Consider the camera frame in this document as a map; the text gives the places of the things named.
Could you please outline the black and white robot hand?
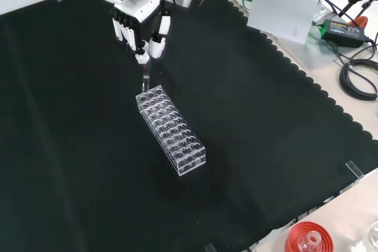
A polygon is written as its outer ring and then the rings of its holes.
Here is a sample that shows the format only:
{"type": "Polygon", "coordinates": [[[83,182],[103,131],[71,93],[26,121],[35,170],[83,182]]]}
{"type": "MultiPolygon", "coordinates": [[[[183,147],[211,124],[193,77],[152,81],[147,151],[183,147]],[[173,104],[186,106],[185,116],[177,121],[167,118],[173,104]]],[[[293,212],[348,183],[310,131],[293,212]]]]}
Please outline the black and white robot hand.
{"type": "Polygon", "coordinates": [[[117,40],[124,42],[134,52],[140,65],[162,55],[166,37],[171,26],[170,12],[165,9],[165,0],[125,0],[114,5],[113,27],[117,40]],[[156,30],[149,41],[142,39],[142,24],[160,16],[156,30]]]}

